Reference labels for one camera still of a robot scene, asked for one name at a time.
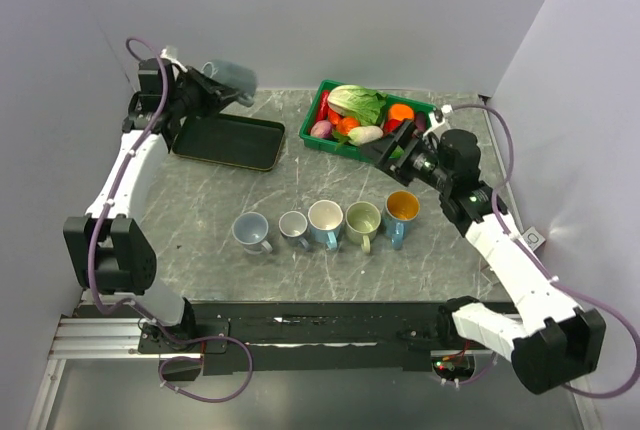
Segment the dark teal mug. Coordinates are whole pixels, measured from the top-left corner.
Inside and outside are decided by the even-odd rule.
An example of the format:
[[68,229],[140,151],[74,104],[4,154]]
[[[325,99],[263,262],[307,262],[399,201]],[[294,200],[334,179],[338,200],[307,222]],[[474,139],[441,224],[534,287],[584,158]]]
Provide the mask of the dark teal mug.
[[221,59],[206,62],[201,72],[208,78],[234,89],[238,93],[237,102],[244,107],[254,104],[258,88],[258,77],[255,71]]

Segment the blue butterfly mug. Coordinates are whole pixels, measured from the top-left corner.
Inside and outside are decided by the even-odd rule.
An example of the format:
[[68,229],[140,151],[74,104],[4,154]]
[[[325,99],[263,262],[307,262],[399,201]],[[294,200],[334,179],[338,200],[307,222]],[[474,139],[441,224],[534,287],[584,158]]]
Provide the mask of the blue butterfly mug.
[[408,191],[395,191],[387,197],[383,210],[383,224],[385,235],[390,239],[394,250],[402,248],[408,229],[419,212],[418,198]]

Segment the pale green mug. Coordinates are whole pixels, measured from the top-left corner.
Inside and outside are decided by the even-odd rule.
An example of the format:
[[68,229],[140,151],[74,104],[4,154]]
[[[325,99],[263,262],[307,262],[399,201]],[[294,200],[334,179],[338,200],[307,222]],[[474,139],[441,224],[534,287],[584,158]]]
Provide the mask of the pale green mug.
[[345,217],[347,239],[360,247],[365,255],[371,253],[371,243],[381,225],[381,213],[372,203],[359,201],[351,204]]

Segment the light blue faceted mug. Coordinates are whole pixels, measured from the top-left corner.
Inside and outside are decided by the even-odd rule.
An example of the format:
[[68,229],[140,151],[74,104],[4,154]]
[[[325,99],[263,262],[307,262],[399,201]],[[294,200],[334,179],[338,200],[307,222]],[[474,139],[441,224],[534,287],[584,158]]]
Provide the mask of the light blue faceted mug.
[[329,251],[337,251],[344,222],[344,213],[339,204],[330,200],[319,200],[309,208],[307,219],[313,239]]

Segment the small blue-grey mug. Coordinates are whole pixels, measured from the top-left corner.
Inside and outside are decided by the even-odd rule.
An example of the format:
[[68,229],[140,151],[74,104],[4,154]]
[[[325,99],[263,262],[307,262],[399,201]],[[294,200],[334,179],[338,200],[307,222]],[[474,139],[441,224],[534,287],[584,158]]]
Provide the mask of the small blue-grey mug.
[[308,239],[308,220],[299,211],[288,211],[284,213],[278,222],[281,236],[292,247],[310,251],[311,245]]

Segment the grey-blue round mug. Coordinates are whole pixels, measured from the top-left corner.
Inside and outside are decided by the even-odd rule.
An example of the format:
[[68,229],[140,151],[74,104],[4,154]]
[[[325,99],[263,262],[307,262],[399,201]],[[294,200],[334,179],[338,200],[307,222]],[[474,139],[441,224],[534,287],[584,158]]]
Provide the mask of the grey-blue round mug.
[[268,241],[269,223],[266,217],[257,212],[240,215],[232,225],[232,235],[250,255],[270,254],[273,251]]

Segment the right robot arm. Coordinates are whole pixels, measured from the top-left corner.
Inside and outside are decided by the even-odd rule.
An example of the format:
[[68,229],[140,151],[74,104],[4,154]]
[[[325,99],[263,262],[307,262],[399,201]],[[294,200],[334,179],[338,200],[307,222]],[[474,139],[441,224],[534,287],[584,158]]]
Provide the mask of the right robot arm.
[[418,179],[438,192],[443,214],[489,264],[520,316],[513,320],[472,297],[450,299],[439,309],[439,341],[455,349],[471,340],[499,354],[536,395],[593,372],[605,321],[553,287],[532,252],[521,247],[522,238],[504,232],[511,216],[480,178],[476,136],[453,129],[431,142],[414,130],[406,121],[360,151],[397,182]]

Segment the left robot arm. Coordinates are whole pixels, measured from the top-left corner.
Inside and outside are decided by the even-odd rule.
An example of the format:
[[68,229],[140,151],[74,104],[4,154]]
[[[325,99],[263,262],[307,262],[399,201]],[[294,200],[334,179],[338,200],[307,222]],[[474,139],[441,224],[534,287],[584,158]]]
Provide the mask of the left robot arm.
[[168,57],[140,61],[138,81],[109,176],[85,213],[65,221],[63,236],[78,283],[103,315],[128,306],[185,352],[198,338],[194,311],[157,278],[157,257],[138,221],[184,120],[215,116],[234,102],[252,105],[257,81],[229,63],[197,70]]

